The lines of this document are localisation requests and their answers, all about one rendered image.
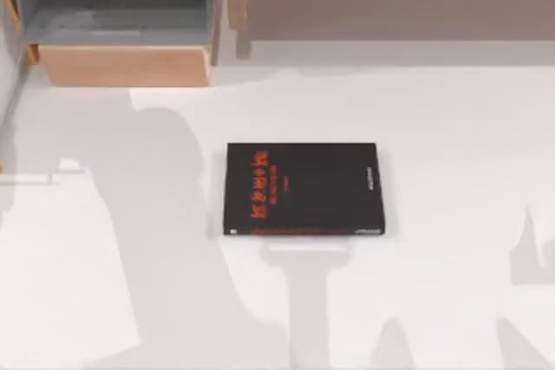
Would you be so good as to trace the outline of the pale wooden drawer front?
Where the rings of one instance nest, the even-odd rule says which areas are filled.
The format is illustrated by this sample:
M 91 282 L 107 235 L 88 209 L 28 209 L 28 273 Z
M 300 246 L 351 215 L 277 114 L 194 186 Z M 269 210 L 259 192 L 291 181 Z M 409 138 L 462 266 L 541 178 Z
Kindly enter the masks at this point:
M 41 61 L 58 87 L 205 87 L 207 46 L 41 45 Z

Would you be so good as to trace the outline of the wooden cupboard frame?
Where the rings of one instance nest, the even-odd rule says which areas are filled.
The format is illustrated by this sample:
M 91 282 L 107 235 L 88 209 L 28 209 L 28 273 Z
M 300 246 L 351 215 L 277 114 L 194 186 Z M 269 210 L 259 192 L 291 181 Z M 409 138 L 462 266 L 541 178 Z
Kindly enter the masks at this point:
M 15 28 L 18 34 L 22 32 L 21 19 L 16 6 L 16 0 L 4 0 L 7 7 L 7 11 L 15 24 Z M 25 44 L 24 45 L 25 62 L 27 65 L 36 65 L 39 62 L 39 52 L 36 44 Z

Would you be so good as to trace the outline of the black book with red lettering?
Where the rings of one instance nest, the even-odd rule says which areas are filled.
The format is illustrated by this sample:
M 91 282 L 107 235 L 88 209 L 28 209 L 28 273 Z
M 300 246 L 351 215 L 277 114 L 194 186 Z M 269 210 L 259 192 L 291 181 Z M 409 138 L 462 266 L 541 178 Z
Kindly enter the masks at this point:
M 227 236 L 380 236 L 386 229 L 374 143 L 230 143 Z

